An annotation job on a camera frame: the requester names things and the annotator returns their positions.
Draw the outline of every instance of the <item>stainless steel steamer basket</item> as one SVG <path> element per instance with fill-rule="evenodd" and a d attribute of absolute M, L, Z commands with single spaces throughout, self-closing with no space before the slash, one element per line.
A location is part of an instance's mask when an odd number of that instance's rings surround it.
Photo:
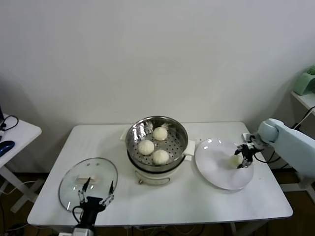
<path fill-rule="evenodd" d="M 168 136 L 164 141 L 153 138 L 153 130 L 164 127 Z M 169 162 L 165 165 L 153 164 L 153 155 L 144 156 L 138 151 L 138 144 L 142 140 L 151 140 L 155 145 L 155 151 L 162 149 L 168 152 Z M 126 134 L 126 148 L 132 164 L 142 171 L 151 174 L 169 172 L 178 167 L 185 158 L 184 151 L 188 146 L 188 135 L 185 128 L 176 120 L 168 117 L 147 117 L 134 124 Z"/>

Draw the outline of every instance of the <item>green object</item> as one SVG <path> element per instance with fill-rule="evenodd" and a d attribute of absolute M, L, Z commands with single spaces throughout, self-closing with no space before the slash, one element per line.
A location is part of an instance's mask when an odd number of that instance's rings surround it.
<path fill-rule="evenodd" d="M 315 65 L 300 76 L 294 85 L 293 91 L 298 95 L 315 92 Z"/>
<path fill-rule="evenodd" d="M 310 75 L 315 75 L 315 65 L 313 65 L 308 71 L 307 71 L 308 74 Z"/>

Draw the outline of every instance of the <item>desk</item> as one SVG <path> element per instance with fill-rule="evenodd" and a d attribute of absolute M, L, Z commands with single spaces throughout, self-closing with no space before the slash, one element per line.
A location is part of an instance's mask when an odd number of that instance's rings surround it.
<path fill-rule="evenodd" d="M 13 126 L 16 123 L 16 119 L 9 118 L 6 121 L 7 128 Z M 35 125 L 29 124 L 20 120 L 18 125 L 13 129 L 5 131 L 1 142 L 6 140 L 12 140 L 15 142 L 13 149 L 8 151 L 5 155 L 0 157 L 0 175 L 2 175 L 7 181 L 1 186 L 0 190 L 3 191 L 8 182 L 17 187 L 24 195 L 18 202 L 11 208 L 11 211 L 16 213 L 21 206 L 30 200 L 33 203 L 37 198 L 37 194 L 34 193 L 42 184 L 42 180 L 36 181 L 30 189 L 28 189 L 23 183 L 4 165 L 10 161 L 16 154 L 18 154 L 23 148 L 30 144 L 35 138 L 41 134 L 41 129 Z"/>
<path fill-rule="evenodd" d="M 291 92 L 291 94 L 300 103 L 302 103 L 302 105 L 305 106 L 307 109 L 310 109 L 311 107 L 315 106 L 315 94 L 314 93 L 306 94 L 303 96 L 297 95 L 295 92 Z"/>
<path fill-rule="evenodd" d="M 241 143 L 241 134 L 248 132 L 241 122 L 183 126 L 189 139 L 197 143 L 208 138 Z M 194 158 L 184 161 L 179 169 L 181 176 L 166 186 L 139 185 L 125 144 L 120 141 L 127 127 L 130 125 L 74 127 L 29 214 L 28 223 L 71 232 L 76 221 L 60 204 L 58 187 L 73 165 L 92 157 L 111 160 L 119 175 L 115 199 L 98 215 L 96 227 L 255 221 L 236 233 L 247 235 L 266 220 L 292 215 L 292 208 L 268 165 L 256 161 L 252 181 L 239 191 L 219 189 L 207 182 L 196 168 Z"/>

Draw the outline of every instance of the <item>blue computer mouse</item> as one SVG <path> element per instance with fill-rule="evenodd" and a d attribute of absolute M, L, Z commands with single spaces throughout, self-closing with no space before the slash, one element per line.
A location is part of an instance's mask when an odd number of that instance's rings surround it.
<path fill-rule="evenodd" d="M 8 151 L 10 151 L 15 145 L 13 141 L 3 141 L 0 143 L 0 156 L 5 155 Z"/>

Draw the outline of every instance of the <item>white wall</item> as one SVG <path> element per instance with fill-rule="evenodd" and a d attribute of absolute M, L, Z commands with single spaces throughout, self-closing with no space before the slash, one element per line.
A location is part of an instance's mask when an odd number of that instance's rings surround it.
<path fill-rule="evenodd" d="M 0 103 L 43 134 L 15 171 L 47 172 L 79 123 L 244 121 L 284 111 L 315 63 L 315 1 L 0 1 Z"/>

